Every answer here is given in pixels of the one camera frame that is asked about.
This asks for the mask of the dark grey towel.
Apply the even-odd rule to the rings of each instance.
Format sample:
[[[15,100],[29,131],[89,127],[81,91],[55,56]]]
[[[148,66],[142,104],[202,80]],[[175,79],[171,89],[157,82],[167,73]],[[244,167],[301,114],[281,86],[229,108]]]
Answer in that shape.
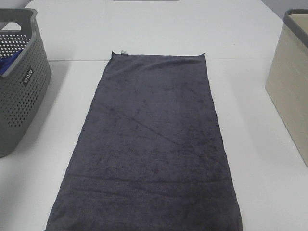
[[[240,231],[204,55],[113,53],[48,231]]]

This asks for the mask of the blue towel in basket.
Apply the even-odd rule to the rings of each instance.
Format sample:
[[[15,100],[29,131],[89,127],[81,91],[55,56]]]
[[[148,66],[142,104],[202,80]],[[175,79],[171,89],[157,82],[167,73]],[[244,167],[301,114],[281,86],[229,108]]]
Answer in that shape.
[[[12,65],[12,63],[16,60],[16,58],[19,56],[19,54],[22,51],[23,50],[20,50],[20,51],[14,53],[10,57],[5,57],[5,58],[0,59],[0,74],[1,75],[3,75],[8,70],[8,68]]]

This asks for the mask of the grey perforated plastic basket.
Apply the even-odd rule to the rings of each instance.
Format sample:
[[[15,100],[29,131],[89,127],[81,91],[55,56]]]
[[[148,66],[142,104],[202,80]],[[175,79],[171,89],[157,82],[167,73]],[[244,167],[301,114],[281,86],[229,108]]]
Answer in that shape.
[[[36,21],[30,8],[1,8],[2,23],[16,23],[20,30],[0,32],[0,58],[23,50],[0,75],[0,155],[17,147],[32,123],[46,94],[51,69]]]

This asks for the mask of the beige fabric storage bin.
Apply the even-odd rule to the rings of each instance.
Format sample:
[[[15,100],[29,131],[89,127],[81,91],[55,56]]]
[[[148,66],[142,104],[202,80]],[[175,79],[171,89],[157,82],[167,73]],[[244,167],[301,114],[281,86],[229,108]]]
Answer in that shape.
[[[308,162],[308,11],[285,12],[265,89]]]

